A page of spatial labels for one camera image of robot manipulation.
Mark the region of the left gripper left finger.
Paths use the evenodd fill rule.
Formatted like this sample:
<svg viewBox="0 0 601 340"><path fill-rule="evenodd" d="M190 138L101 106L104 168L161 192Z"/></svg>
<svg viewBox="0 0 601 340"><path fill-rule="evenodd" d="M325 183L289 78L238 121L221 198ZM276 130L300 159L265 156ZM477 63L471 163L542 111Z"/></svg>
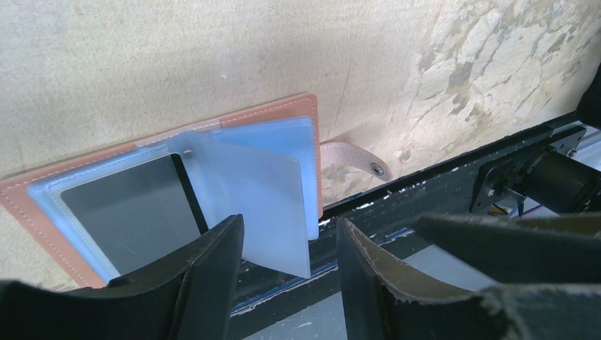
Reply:
<svg viewBox="0 0 601 340"><path fill-rule="evenodd" d="M231 215L103 288L1 282L2 339L225 339L245 233Z"/></svg>

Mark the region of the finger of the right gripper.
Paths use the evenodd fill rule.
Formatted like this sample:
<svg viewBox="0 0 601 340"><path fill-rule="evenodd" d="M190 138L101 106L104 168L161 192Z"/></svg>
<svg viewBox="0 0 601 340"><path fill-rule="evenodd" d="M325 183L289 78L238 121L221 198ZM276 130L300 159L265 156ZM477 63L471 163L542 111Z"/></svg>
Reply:
<svg viewBox="0 0 601 340"><path fill-rule="evenodd" d="M423 215L416 233L499 283L600 283L600 214Z"/></svg>

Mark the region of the pink leather card holder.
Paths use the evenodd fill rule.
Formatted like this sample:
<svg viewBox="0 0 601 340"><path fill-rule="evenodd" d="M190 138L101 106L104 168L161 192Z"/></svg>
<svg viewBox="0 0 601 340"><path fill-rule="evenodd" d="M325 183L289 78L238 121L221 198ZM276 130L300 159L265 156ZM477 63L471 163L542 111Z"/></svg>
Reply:
<svg viewBox="0 0 601 340"><path fill-rule="evenodd" d="M118 272L61 193L170 154L181 156L208 230L243 216L242 258L301 278L310 277L308 243L319 236L322 170L393 177L365 149L321 143L317 98L305 93L5 179L1 202L78 284L97 288Z"/></svg>

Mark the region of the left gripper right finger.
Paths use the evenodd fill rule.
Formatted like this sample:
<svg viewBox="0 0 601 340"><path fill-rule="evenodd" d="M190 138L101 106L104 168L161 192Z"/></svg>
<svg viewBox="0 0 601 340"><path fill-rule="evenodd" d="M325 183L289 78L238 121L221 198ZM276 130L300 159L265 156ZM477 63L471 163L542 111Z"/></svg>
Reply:
<svg viewBox="0 0 601 340"><path fill-rule="evenodd" d="M600 283L499 283L477 292L413 268L347 219L337 258L350 339L599 339Z"/></svg>

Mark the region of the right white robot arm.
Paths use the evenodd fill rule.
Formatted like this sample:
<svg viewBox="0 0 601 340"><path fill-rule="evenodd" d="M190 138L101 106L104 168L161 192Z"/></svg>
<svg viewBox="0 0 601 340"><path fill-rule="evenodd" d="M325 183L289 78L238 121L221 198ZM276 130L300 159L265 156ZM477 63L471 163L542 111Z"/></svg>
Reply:
<svg viewBox="0 0 601 340"><path fill-rule="evenodd" d="M423 239L499 283L600 282L600 171L571 157L585 131L564 130L481 167L466 215L424 215ZM485 216L508 196L551 217Z"/></svg>

